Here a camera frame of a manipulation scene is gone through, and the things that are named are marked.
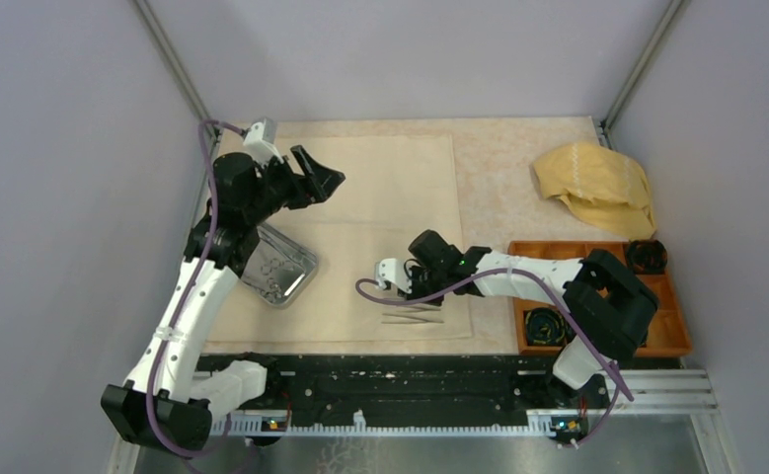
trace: yellow cloth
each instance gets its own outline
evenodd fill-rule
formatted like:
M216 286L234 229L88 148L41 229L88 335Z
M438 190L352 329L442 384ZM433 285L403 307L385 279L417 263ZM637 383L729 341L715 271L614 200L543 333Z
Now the yellow cloth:
M533 163L543 198L558 198L576 217L629 239L656 230L652 190L633 159L594 143L571 143Z

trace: gray wall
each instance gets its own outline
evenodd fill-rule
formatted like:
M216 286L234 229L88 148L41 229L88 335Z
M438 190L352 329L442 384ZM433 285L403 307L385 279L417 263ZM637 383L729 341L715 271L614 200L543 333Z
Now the gray wall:
M195 120L127 1L0 2L0 472L101 472L175 283Z
M667 0L154 0L214 114L603 117Z
M769 2L692 2L618 123L746 472L769 472Z

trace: wooden box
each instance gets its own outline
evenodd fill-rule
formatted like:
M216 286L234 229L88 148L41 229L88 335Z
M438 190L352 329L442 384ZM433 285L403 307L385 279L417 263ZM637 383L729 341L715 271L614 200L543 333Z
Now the wooden box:
M593 249L604 249L614 254L625 264L625 248L627 246L627 242L517 241L509 244L509 254L534 259L563 260L584 258ZM649 326L649 338L646 344L637 349L637 357L686 356L692 352L692 341L686 331L683 314L680 311L668 271L663 275L638 275L638 277L660 299L660 307ZM523 327L524 312L541 306L550 305L538 301L514 299L517 346L524 356L555 356L561 349L558 346L530 346L527 344Z

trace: marble-patterned surface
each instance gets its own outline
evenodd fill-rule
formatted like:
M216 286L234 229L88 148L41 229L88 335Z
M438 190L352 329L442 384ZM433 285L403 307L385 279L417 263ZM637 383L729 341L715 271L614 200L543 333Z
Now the marble-patterned surface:
M597 142L590 118L458 118L283 122L277 136L449 134L453 140L463 240L505 252L512 240L623 240L585 224L556 200L542 200L530 164L573 141ZM235 139L225 136L224 140ZM471 297L473 336L405 342L211 344L206 352L275 354L515 354L511 300Z

